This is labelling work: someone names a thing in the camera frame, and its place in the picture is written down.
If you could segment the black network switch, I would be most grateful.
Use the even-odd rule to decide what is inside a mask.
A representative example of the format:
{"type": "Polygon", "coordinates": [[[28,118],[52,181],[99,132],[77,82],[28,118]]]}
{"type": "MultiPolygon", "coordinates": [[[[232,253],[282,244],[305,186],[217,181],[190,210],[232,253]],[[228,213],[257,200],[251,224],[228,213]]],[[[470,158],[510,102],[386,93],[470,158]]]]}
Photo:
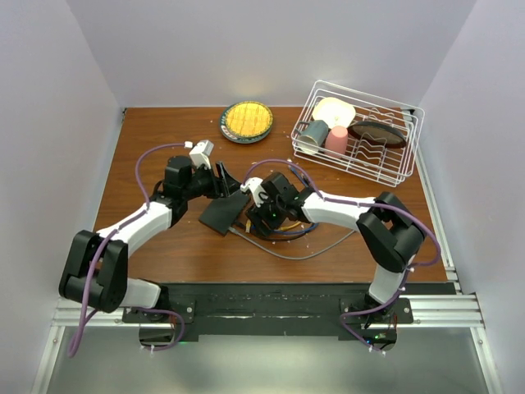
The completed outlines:
{"type": "Polygon", "coordinates": [[[249,201],[250,197],[240,190],[228,197],[214,199],[199,216],[199,222],[225,236],[249,201]]]}

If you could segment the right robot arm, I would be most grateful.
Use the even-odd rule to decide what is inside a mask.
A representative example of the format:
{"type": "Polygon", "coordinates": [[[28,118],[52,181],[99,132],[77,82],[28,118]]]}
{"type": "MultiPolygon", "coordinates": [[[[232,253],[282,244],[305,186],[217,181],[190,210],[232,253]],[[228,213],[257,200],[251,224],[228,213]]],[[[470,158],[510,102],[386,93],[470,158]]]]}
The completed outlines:
{"type": "Polygon", "coordinates": [[[276,234],[286,220],[330,224],[360,234],[377,267],[364,297],[364,310],[350,310],[348,315],[367,315],[382,323],[395,312],[395,298],[404,288],[409,265],[426,238],[423,225],[395,195],[351,198],[315,186],[298,190],[280,172],[265,179],[251,177],[240,190],[253,198],[246,216],[260,237],[276,234]]]}

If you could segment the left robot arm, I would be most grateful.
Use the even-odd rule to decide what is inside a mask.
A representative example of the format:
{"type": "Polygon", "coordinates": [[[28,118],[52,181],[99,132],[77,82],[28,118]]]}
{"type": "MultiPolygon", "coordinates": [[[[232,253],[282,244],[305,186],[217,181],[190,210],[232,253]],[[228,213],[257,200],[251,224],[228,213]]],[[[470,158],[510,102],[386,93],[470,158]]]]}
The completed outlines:
{"type": "Polygon", "coordinates": [[[170,302],[153,282],[128,277],[129,257],[157,234],[175,226],[199,197],[225,198],[240,189],[223,163],[192,163],[186,156],[168,160],[164,178],[135,213],[100,231],[79,231],[73,238],[59,283],[59,295],[98,311],[139,307],[152,322],[170,312],[170,302]]]}

